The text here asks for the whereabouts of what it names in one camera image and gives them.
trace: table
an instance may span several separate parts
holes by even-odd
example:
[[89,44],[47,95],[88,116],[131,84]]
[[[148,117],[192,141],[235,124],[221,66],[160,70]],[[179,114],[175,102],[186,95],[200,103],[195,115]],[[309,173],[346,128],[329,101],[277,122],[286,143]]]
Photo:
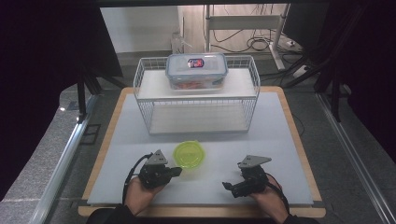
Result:
[[[95,183],[97,176],[101,170],[103,161],[106,157],[107,150],[110,145],[111,138],[113,136],[117,121],[120,116],[123,102],[127,94],[132,94],[134,90],[132,88],[125,88],[122,90],[120,98],[117,102],[116,108],[114,110],[113,116],[109,123],[106,131],[106,136],[100,148],[99,154],[97,156],[95,165],[92,168],[92,173],[90,179],[85,188],[82,200],[88,200],[92,192],[92,187]],[[322,199],[320,197],[318,187],[313,177],[308,159],[305,155],[303,144],[301,142],[300,136],[297,132],[296,126],[294,124],[290,109],[285,97],[284,92],[279,87],[261,87],[261,92],[276,92],[280,103],[282,105],[283,111],[287,123],[289,124],[291,136],[293,138],[294,144],[297,149],[297,154],[302,163],[306,179],[308,181],[308,186],[311,190],[311,195],[314,200],[312,206],[298,206],[291,207],[290,212],[294,215],[300,217],[324,217],[326,214],[325,208],[322,206]],[[99,207],[92,207],[88,205],[82,205],[78,208],[80,215],[87,217],[94,210]],[[236,206],[151,206],[149,209],[145,210],[139,216],[142,217],[261,217],[262,214],[260,210],[255,205],[236,205]]]

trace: white wall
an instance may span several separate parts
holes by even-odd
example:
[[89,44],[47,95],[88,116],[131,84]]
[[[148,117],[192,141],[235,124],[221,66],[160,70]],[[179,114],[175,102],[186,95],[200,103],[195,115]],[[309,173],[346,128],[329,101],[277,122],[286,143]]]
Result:
[[101,8],[116,53],[171,50],[177,7]]

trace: label sticker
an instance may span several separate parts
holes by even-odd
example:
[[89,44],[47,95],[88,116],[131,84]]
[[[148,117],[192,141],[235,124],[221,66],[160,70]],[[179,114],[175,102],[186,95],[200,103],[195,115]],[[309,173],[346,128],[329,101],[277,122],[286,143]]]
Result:
[[204,67],[203,59],[189,59],[187,62],[187,66],[190,68]]

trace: white mat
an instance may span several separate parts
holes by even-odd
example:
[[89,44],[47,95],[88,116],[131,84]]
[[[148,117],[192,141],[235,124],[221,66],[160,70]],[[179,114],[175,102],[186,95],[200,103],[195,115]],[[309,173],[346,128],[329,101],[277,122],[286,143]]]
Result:
[[262,167],[283,186],[290,204],[313,203],[277,94],[266,92],[259,96],[248,133],[168,135],[149,135],[134,96],[127,95],[88,204],[120,203],[125,177],[139,158],[161,149],[168,165],[174,167],[174,148],[189,140],[198,140],[205,149],[203,164],[172,178],[154,204],[253,203],[249,197],[235,199],[221,184],[243,181],[237,163],[247,154],[273,159]]

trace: hand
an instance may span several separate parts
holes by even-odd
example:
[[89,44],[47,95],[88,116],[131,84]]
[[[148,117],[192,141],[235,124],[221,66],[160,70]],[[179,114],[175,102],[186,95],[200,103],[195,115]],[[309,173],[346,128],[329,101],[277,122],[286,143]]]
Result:
[[136,216],[141,211],[145,210],[154,196],[159,193],[165,186],[160,186],[155,189],[146,189],[139,177],[135,177],[129,182],[128,191],[125,197],[125,205],[128,206],[132,214]]
[[[267,177],[271,184],[278,187],[279,189],[282,189],[282,186],[278,185],[273,177],[270,175],[267,175]],[[289,215],[285,204],[283,204],[283,201],[280,199],[279,195],[276,193],[276,191],[268,186],[260,193],[250,194],[250,197],[252,197],[257,202],[260,209],[264,213],[266,213],[278,224],[282,224]]]

